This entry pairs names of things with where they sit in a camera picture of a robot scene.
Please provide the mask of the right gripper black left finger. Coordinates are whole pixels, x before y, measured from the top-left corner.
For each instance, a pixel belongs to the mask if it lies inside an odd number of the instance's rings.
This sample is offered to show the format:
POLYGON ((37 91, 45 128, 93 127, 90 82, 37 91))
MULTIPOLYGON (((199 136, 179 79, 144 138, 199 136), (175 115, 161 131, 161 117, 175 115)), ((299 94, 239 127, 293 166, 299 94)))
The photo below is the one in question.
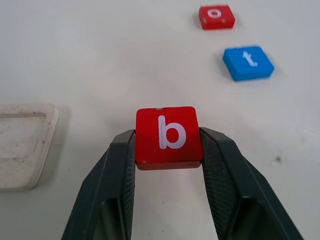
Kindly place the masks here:
POLYGON ((83 180, 62 235, 64 240, 129 240, 135 199, 133 129, 116 135, 83 180))

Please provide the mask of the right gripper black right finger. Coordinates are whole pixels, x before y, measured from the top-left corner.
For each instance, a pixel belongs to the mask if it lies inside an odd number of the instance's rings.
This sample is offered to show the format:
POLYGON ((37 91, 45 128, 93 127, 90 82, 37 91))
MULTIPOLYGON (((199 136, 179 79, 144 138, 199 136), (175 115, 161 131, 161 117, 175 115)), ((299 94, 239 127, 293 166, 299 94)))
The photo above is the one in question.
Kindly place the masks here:
POLYGON ((218 131, 200 128, 206 195, 220 240, 301 240, 267 179, 218 131))

